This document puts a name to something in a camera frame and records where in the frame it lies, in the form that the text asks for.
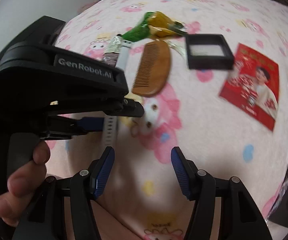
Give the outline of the person left hand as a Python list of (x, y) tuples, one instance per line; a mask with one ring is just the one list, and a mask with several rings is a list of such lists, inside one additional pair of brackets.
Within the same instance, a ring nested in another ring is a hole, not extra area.
[(9, 176), (8, 191), (0, 195), (0, 218), (9, 226), (18, 225), (34, 191), (45, 180), (49, 159), (49, 146), (41, 141), (34, 149), (33, 159)]

